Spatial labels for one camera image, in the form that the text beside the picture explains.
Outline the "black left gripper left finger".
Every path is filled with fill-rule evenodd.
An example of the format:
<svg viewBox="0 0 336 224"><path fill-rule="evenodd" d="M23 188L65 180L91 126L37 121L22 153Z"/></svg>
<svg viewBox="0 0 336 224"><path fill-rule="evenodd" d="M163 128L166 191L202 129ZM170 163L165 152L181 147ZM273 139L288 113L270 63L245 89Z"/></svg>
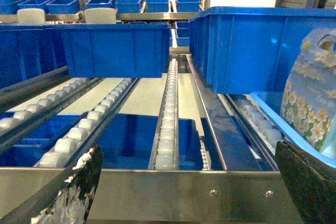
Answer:
<svg viewBox="0 0 336 224"><path fill-rule="evenodd" d="M1 218L1 223L86 223L103 163L91 147L37 193Z"/></svg>

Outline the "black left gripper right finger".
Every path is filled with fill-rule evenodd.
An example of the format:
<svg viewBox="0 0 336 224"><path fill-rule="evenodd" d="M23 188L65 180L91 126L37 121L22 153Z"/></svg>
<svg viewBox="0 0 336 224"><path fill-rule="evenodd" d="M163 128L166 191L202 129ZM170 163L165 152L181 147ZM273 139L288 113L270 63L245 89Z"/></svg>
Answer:
<svg viewBox="0 0 336 224"><path fill-rule="evenodd" d="M335 169L288 141L275 161L304 223L335 223Z"/></svg>

